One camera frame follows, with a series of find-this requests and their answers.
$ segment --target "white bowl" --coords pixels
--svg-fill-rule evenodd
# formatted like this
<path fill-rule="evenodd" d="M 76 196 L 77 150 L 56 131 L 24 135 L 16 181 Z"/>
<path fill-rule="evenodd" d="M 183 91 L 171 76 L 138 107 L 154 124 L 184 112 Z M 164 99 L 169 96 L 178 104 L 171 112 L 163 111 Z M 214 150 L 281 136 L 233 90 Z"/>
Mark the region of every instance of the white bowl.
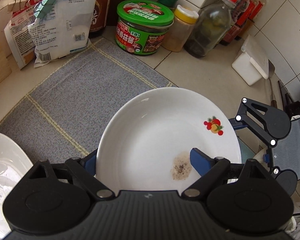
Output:
<path fill-rule="evenodd" d="M 31 167 L 32 162 L 18 144 L 0 133 L 0 239 L 10 232 L 2 213 L 3 201 Z"/>
<path fill-rule="evenodd" d="M 223 126 L 221 136 L 204 124 L 213 116 Z M 97 153 L 97 179 L 116 194 L 119 190 L 181 194 L 200 177 L 190 165 L 194 147 L 211 158 L 241 163 L 237 136 L 214 103 L 182 88 L 150 90 L 126 103 L 107 125 Z"/>

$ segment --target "qr code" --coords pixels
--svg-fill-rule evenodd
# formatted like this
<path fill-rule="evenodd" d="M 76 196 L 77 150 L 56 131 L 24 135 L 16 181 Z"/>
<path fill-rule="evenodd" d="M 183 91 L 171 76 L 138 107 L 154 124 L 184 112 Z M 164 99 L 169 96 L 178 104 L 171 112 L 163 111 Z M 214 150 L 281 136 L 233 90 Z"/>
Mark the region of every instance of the qr code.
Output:
<path fill-rule="evenodd" d="M 51 56 L 50 53 L 47 54 L 41 54 L 39 53 L 39 59 L 43 62 L 43 61 L 50 61 L 51 60 Z"/>
<path fill-rule="evenodd" d="M 85 37 L 84 33 L 74 35 L 74 41 L 84 41 L 85 38 L 86 37 Z"/>

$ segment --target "gray placemat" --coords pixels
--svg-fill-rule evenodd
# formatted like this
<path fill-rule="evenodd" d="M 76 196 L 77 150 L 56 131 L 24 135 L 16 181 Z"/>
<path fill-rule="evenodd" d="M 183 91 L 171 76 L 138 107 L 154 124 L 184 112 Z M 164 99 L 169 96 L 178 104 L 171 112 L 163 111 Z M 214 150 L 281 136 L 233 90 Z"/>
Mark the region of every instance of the gray placemat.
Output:
<path fill-rule="evenodd" d="M 0 133 L 33 163 L 84 157 L 98 148 L 121 106 L 150 89 L 169 86 L 174 85 L 155 70 L 100 38 L 28 93 L 0 122 Z"/>

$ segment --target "metal screw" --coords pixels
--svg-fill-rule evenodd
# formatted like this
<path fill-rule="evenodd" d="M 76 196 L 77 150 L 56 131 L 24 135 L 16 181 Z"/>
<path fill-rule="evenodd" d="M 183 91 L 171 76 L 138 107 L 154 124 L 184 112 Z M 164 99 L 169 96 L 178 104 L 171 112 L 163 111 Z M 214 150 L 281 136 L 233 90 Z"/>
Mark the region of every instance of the metal screw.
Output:
<path fill-rule="evenodd" d="M 200 191 L 195 188 L 188 188 L 185 190 L 185 195 L 187 197 L 197 197 L 200 195 Z"/>
<path fill-rule="evenodd" d="M 101 189 L 97 192 L 97 196 L 101 198 L 107 198 L 112 196 L 112 191 L 109 189 Z"/>

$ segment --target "mushroom sauce jar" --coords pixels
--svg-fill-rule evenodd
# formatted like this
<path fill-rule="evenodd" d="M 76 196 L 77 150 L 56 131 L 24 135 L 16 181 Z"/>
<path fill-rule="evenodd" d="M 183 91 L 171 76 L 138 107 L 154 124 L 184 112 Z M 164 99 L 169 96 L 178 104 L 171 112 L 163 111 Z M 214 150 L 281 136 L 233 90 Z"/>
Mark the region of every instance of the mushroom sauce jar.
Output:
<path fill-rule="evenodd" d="M 173 24 L 173 12 L 149 0 L 127 0 L 117 7 L 115 40 L 126 51 L 138 55 L 155 53 Z"/>

